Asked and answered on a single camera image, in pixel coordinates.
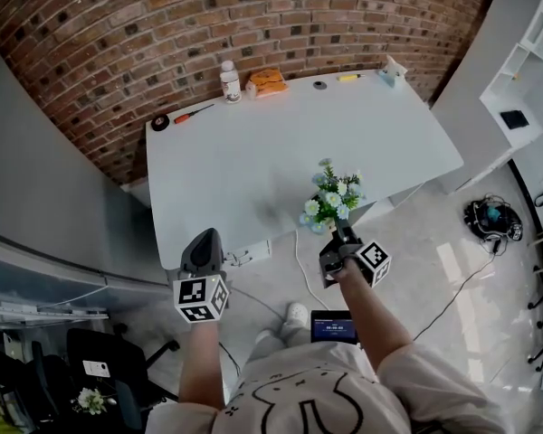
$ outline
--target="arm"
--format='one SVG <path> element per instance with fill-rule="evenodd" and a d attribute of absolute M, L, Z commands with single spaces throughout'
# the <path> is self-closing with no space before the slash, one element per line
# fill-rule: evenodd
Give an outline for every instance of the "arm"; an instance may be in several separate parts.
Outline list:
<path fill-rule="evenodd" d="M 216 322 L 191 328 L 179 384 L 179 403 L 185 402 L 217 410 L 225 406 Z"/>
<path fill-rule="evenodd" d="M 372 367 L 377 370 L 388 355 L 411 344 L 413 339 L 406 328 L 380 302 L 356 262 L 347 259 L 345 265 L 336 279 L 350 309 L 364 352 Z"/>
<path fill-rule="evenodd" d="M 440 422 L 450 432 L 510 431 L 500 407 L 467 377 L 418 344 L 384 307 L 356 262 L 346 260 L 337 277 L 360 343 L 380 382 L 406 407 L 411 420 Z"/>

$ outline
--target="person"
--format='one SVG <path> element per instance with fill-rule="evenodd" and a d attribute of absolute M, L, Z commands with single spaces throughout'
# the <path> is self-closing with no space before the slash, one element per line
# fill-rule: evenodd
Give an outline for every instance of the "person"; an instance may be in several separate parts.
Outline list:
<path fill-rule="evenodd" d="M 279 336 L 258 336 L 225 404 L 217 323 L 194 325 L 179 403 L 153 409 L 147 434 L 512 432 L 475 384 L 413 342 L 354 260 L 337 280 L 363 350 L 311 344 L 308 311 L 291 304 Z"/>

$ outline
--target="hand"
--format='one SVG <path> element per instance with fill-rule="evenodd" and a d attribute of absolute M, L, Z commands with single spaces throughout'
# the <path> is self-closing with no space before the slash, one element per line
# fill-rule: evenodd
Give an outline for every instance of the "hand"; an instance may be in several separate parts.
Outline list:
<path fill-rule="evenodd" d="M 366 283 L 366 279 L 357 262 L 354 259 L 347 258 L 344 259 L 344 268 L 335 275 L 336 281 L 340 284 L 352 281 L 361 281 Z"/>

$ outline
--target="foot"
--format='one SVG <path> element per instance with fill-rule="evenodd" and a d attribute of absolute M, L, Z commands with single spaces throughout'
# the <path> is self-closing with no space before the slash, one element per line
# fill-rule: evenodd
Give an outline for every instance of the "foot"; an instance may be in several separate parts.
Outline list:
<path fill-rule="evenodd" d="M 308 316 L 309 316 L 309 313 L 306 306 L 298 302 L 292 302 L 288 306 L 288 312 L 286 314 L 286 323 L 297 322 L 297 323 L 300 323 L 302 327 L 305 327 L 308 324 Z"/>
<path fill-rule="evenodd" d="M 264 329 L 257 336 L 255 336 L 255 343 L 258 344 L 260 341 L 263 341 L 268 336 L 274 337 L 275 333 L 271 329 Z"/>

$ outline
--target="display screen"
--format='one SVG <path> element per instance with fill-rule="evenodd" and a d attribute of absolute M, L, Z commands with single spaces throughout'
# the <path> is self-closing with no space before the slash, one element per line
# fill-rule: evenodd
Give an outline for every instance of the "display screen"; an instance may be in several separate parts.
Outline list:
<path fill-rule="evenodd" d="M 354 339 L 356 329 L 351 319 L 315 319 L 314 336 L 317 340 L 322 339 Z"/>

